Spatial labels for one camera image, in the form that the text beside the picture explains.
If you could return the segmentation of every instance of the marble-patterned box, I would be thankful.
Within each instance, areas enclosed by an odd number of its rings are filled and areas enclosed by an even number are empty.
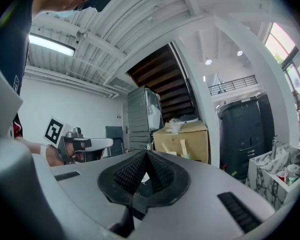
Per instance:
[[[271,154],[268,152],[249,160],[246,185],[264,197],[275,210],[278,210],[287,196],[297,190],[300,179],[287,185],[276,174],[288,165],[300,166],[300,149],[283,145],[277,149],[275,159],[271,159]]]

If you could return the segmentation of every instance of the man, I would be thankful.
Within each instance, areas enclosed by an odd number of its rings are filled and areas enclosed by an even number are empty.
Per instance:
[[[44,12],[64,12],[81,7],[88,0],[0,0],[0,70],[11,87],[20,94],[27,61],[32,19]],[[22,126],[16,115],[13,122],[15,140],[26,145],[34,154],[41,153],[42,144],[23,139]],[[72,143],[66,143],[69,156],[74,154]],[[63,165],[57,150],[48,145],[45,156],[50,166]]]

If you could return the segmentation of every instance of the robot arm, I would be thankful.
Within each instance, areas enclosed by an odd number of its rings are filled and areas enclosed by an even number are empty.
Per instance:
[[[55,118],[50,119],[43,138],[56,148],[65,165],[89,162],[87,153],[104,150],[114,144],[111,138],[84,138],[79,127],[72,128]],[[73,155],[68,154],[67,143],[73,144]]]

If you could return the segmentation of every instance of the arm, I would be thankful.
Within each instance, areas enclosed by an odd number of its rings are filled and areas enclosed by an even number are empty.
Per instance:
[[[31,153],[40,155],[41,146],[43,144],[27,141],[22,137],[16,137],[15,140],[26,145]],[[71,146],[72,146],[71,143],[67,143],[66,144],[67,150],[71,149]],[[58,156],[57,149],[52,145],[48,145],[46,147],[45,157],[46,157],[46,160],[47,160],[49,166],[62,166],[64,164],[64,162]]]

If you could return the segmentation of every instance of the face mask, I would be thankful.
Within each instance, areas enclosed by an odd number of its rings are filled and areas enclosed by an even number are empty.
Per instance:
[[[47,15],[58,15],[62,18],[67,18],[70,17],[72,15],[74,15],[76,13],[75,10],[70,10],[70,11],[63,11],[63,12],[47,12]]]

